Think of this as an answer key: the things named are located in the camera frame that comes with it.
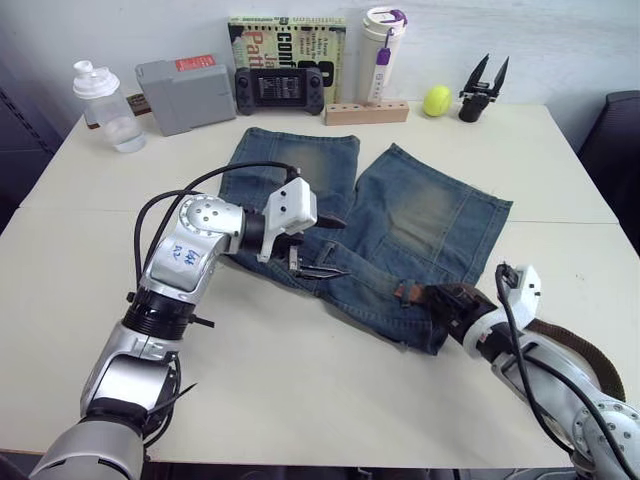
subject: blue jeans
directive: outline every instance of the blue jeans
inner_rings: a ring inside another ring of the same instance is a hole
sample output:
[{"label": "blue jeans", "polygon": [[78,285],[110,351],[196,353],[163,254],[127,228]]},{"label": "blue jeans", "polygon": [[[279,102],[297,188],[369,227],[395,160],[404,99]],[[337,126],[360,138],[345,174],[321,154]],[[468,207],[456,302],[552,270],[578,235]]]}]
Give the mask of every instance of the blue jeans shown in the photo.
[{"label": "blue jeans", "polygon": [[[511,202],[487,195],[421,163],[392,144],[355,184],[359,140],[307,137],[259,128],[246,131],[231,163],[278,161],[297,166],[318,199],[318,213],[347,222],[343,230],[311,228],[299,248],[306,264],[350,272],[332,280],[304,280],[287,261],[240,265],[335,305],[354,320],[410,347],[436,354],[447,331],[420,305],[394,292],[405,286],[475,284],[507,219]],[[220,197],[262,210],[284,172],[270,167],[224,175]]]}]

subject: wooden stand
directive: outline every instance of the wooden stand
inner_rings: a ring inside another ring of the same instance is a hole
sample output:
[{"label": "wooden stand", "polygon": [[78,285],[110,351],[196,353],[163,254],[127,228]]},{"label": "wooden stand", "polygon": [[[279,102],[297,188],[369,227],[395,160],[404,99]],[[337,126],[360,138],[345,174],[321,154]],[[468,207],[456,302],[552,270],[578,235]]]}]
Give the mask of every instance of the wooden stand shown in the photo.
[{"label": "wooden stand", "polygon": [[326,125],[405,122],[409,104],[404,100],[385,101],[377,105],[332,103],[325,109]]}]

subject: white table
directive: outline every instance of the white table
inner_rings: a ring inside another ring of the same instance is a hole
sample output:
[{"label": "white table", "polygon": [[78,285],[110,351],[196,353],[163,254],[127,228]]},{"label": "white table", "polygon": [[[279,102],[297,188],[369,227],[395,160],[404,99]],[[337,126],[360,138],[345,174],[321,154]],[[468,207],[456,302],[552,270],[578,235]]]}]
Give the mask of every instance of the white table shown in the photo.
[{"label": "white table", "polygon": [[[152,117],[144,123],[154,128]],[[149,196],[226,163],[251,125],[354,133],[360,171],[395,141],[515,200],[479,287],[494,296],[493,269],[503,259],[534,264],[543,281],[540,316],[601,348],[638,406],[638,258],[544,107],[492,105],[476,125],[412,113],[407,124],[324,127],[315,117],[258,114],[171,138],[152,131],[133,155],[99,149],[99,132],[80,123],[0,237],[0,448],[43,451],[77,421],[81,387],[133,288],[135,212]],[[500,181],[497,168],[511,182]],[[566,202],[558,203],[560,191]],[[187,330],[184,383],[198,386],[180,400],[151,450],[155,459],[569,464],[486,362],[453,341],[436,358],[402,351],[230,261],[219,265],[197,312],[217,326]]]}]

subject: water bottle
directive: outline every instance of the water bottle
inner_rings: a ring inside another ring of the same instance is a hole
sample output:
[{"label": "water bottle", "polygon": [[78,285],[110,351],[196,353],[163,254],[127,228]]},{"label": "water bottle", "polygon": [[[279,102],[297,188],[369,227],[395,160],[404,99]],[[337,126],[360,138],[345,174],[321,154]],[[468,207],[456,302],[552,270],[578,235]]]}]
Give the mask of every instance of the water bottle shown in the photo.
[{"label": "water bottle", "polygon": [[389,84],[391,69],[407,29],[407,17],[397,8],[375,7],[362,20],[362,46],[358,72],[358,103],[379,103]]},{"label": "water bottle", "polygon": [[120,80],[107,67],[93,68],[88,60],[73,65],[76,77],[73,93],[86,101],[87,110],[100,125],[104,137],[119,152],[136,152],[146,140],[127,99],[120,91]]}]

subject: black chair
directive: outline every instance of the black chair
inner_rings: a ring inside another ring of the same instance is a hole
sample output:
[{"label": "black chair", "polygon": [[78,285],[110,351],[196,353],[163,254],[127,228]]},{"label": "black chair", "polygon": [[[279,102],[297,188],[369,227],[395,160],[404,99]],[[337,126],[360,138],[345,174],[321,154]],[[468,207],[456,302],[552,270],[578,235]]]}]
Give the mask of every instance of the black chair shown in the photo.
[{"label": "black chair", "polygon": [[607,95],[578,157],[640,255],[640,91]]},{"label": "black chair", "polygon": [[2,233],[4,227],[7,226],[9,220],[11,220],[16,208],[18,208],[18,205],[15,202],[0,194],[0,233]]}]

